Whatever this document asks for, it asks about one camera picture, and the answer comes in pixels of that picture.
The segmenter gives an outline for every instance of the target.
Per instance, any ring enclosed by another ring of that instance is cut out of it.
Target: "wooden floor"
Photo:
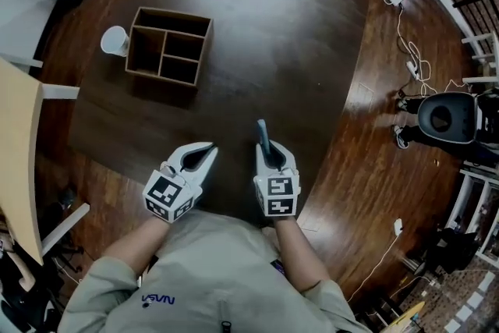
[[[44,50],[45,83],[77,85],[107,26],[117,0],[83,0],[54,28]],[[434,0],[404,2],[401,33],[414,41],[432,65],[430,85],[443,90],[449,79],[469,71],[460,33]],[[396,90],[406,83],[408,56],[397,46],[399,9],[370,0],[359,61],[340,125],[299,223],[349,297],[394,239],[393,222],[404,231],[385,262],[366,283],[389,293],[404,276],[398,256],[421,243],[451,201],[458,162],[438,149],[412,143],[399,150],[390,125],[404,124],[395,111]],[[419,86],[406,88],[417,93]],[[142,186],[104,168],[66,146],[73,104],[44,103],[37,141],[37,196],[54,197],[72,183],[78,202],[90,213],[75,227],[74,238],[91,257],[145,219]],[[363,292],[356,297],[362,298]]]

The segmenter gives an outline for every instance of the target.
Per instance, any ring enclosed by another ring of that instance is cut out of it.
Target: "white stool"
[[[495,32],[490,32],[488,34],[477,35],[475,37],[467,37],[463,39],[462,43],[485,41],[486,39],[492,39],[492,53],[486,53],[484,55],[474,55],[473,60],[484,60],[489,61],[489,66],[491,69],[495,70],[493,76],[475,76],[473,78],[463,78],[462,82],[465,83],[499,83],[499,73],[497,72],[497,60],[499,60],[499,40],[497,39],[497,34]]]

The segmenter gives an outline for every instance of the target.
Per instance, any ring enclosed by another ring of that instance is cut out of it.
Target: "table top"
[[[0,208],[18,244],[40,264],[34,156],[42,85],[0,58]]]
[[[120,0],[109,26],[128,29],[139,6],[214,21],[198,91],[126,74],[96,49],[69,142],[145,183],[178,146],[214,141],[218,159],[200,205],[253,223],[257,120],[296,157],[307,198],[341,116],[369,0]]]

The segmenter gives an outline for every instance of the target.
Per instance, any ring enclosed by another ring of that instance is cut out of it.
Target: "black pants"
[[[417,114],[419,106],[424,99],[408,99],[406,100],[407,112],[410,114]],[[468,160],[477,164],[487,165],[494,167],[499,163],[499,155],[492,153],[485,147],[480,146],[477,142],[468,144],[449,143],[443,140],[434,139],[423,133],[418,126],[404,126],[399,136],[407,143],[417,142],[426,144],[431,147],[438,147],[441,150],[453,155],[461,160]]]

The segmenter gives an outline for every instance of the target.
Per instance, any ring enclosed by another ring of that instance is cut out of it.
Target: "beige jacket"
[[[191,211],[176,222],[159,261],[137,287],[120,260],[101,258],[74,292],[59,333],[366,332],[333,281],[300,294],[271,265],[261,231]]]

